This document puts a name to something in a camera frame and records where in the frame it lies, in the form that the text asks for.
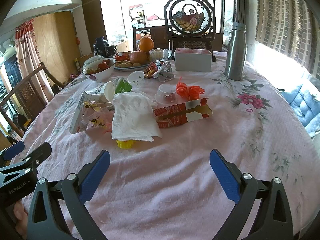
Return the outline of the person's left hand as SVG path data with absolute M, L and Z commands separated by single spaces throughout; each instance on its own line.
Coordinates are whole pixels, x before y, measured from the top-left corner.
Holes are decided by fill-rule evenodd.
M 17 233 L 23 239 L 27 239 L 28 214 L 25 211 L 25 208 L 20 200 L 15 203 L 13 212 L 17 219 L 16 225 L 15 225 L 15 229 Z

